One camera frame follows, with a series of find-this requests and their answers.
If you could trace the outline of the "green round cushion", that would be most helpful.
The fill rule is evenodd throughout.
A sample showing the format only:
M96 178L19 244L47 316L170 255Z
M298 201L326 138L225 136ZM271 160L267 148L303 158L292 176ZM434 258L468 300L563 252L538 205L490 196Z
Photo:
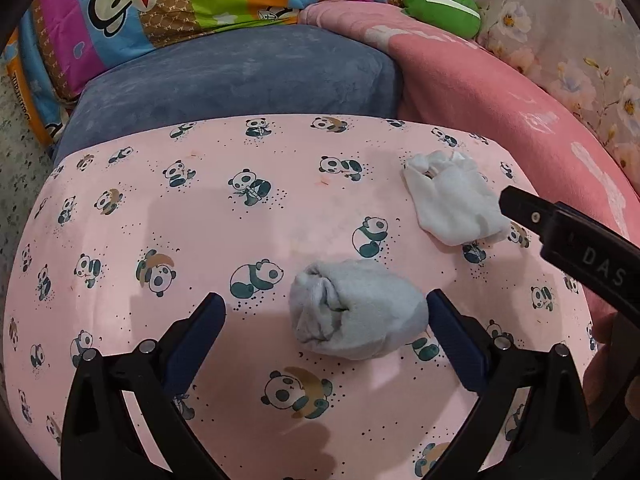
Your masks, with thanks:
M475 37L482 26L474 0L404 0L404 6L412 18L463 39Z

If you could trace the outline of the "grey sock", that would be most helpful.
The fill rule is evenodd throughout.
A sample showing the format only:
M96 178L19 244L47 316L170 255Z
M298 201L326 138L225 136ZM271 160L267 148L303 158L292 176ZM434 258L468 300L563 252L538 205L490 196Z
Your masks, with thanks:
M423 292L373 260L311 263L288 294L305 349L351 361L382 358L427 328Z

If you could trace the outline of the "blue grey plush blanket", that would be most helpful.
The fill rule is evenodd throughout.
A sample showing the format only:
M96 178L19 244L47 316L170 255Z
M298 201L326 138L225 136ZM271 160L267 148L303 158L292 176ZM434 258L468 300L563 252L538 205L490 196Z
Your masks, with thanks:
M230 116L394 118L402 90L382 51L309 25L235 29L172 44L96 76L54 152L128 134Z

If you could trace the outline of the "floral grey bedsheet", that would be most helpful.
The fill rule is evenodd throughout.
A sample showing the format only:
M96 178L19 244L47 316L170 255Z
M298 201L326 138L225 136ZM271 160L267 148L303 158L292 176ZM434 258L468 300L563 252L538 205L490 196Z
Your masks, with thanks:
M474 0L477 42L547 91L639 183L639 27L622 0Z

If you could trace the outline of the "pink towel blanket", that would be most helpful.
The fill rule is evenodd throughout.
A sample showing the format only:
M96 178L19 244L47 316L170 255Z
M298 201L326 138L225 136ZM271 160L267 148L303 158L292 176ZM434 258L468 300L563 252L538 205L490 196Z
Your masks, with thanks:
M404 78L401 119L496 141L540 196L638 242L639 197L623 171L565 107L508 64L385 3L322 1L298 20L389 55Z

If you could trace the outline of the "pink panda print sheet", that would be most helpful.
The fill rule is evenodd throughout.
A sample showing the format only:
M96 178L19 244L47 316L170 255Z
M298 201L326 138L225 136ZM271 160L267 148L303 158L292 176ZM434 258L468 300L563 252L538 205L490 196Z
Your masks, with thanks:
M6 300L10 410L60 471L65 404L86 349L158 338L209 293L226 322L178 396L202 445L235 479L414 479L474 396L431 332L382 359L317 356L288 318L295 275L317 260L376 261L439 288L491 335L578 368L596 345L578 284L536 237L447 247L424 232L404 180L410 158L469 156L495 191L529 188L503 148L445 127L351 117L342 133L307 115L208 120L68 155L26 223Z

